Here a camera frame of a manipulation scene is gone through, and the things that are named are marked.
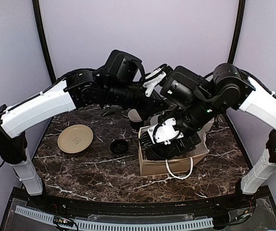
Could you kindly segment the brown paper bag white handles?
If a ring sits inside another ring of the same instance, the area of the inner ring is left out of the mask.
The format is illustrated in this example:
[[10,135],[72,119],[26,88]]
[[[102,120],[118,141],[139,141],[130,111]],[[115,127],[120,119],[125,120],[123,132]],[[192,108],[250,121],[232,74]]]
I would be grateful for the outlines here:
[[201,143],[196,145],[193,151],[184,153],[180,156],[174,157],[170,160],[153,161],[146,157],[146,150],[138,146],[138,158],[140,167],[140,176],[159,176],[169,173],[185,173],[190,171],[190,168],[200,162],[208,153],[206,142],[206,132],[208,132],[214,120],[211,119],[204,127],[198,131],[198,136],[201,138]]

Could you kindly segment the stack of black paper cups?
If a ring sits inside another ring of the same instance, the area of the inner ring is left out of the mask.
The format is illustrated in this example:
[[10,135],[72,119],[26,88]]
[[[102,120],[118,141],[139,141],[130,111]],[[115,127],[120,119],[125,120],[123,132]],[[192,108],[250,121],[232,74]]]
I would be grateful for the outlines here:
[[128,112],[131,130],[134,134],[138,134],[141,127],[144,126],[144,120],[141,119],[136,109],[131,109]]

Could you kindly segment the stack of black cup lids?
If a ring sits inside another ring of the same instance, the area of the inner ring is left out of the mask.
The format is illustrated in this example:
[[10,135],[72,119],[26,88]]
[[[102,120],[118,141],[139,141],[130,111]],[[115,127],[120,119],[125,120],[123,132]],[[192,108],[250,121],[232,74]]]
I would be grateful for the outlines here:
[[123,139],[114,140],[110,144],[110,150],[114,154],[125,154],[128,151],[128,142]]

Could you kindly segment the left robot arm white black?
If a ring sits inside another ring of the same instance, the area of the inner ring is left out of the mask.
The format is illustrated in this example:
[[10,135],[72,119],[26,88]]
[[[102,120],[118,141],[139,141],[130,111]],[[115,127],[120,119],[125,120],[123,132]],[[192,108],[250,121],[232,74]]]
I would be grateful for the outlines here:
[[25,131],[53,116],[91,104],[118,105],[137,110],[141,119],[166,110],[154,88],[172,72],[163,64],[145,73],[142,61],[123,51],[113,50],[106,63],[97,68],[70,71],[44,91],[13,106],[0,107],[0,156],[8,163],[33,202],[42,210],[52,206],[44,184],[32,164]]

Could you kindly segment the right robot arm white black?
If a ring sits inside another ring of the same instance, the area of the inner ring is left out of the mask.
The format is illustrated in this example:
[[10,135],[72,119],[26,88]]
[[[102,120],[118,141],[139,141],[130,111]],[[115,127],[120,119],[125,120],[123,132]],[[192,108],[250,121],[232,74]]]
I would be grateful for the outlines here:
[[196,145],[198,131],[228,108],[251,114],[272,128],[259,161],[237,183],[236,193],[229,199],[234,209],[241,208],[248,195],[255,194],[276,171],[276,95],[255,76],[229,63],[218,65],[211,80],[178,66],[169,74],[161,95],[178,108],[159,117],[139,138],[140,146],[150,150],[155,159],[171,157],[165,146],[179,152],[182,141]]

